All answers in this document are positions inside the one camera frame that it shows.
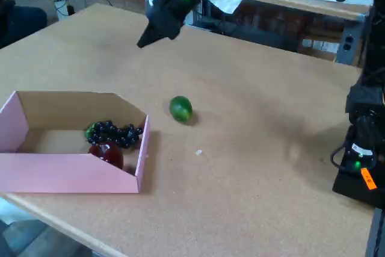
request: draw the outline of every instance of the orange tag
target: orange tag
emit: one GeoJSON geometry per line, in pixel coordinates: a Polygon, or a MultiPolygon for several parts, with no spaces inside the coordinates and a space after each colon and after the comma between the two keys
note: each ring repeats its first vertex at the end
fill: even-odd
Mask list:
{"type": "Polygon", "coordinates": [[[375,185],[372,176],[367,170],[367,168],[361,169],[361,175],[363,176],[363,179],[365,180],[365,183],[368,186],[369,190],[377,189],[377,186],[375,185]]]}

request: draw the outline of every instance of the green lime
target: green lime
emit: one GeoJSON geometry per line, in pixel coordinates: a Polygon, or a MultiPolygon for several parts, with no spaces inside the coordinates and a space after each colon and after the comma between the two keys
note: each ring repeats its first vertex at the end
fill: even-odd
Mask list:
{"type": "Polygon", "coordinates": [[[187,122],[193,115],[193,107],[188,98],[176,96],[170,102],[170,112],[178,122],[187,122]]]}

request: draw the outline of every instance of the cardboard box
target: cardboard box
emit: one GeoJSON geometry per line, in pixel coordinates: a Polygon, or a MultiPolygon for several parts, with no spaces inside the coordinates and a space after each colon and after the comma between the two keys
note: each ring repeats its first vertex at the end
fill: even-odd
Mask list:
{"type": "Polygon", "coordinates": [[[139,193],[149,117],[112,93],[16,91],[0,110],[0,192],[139,193]],[[132,174],[88,153],[94,122],[143,128],[140,149],[123,150],[132,174]]]}

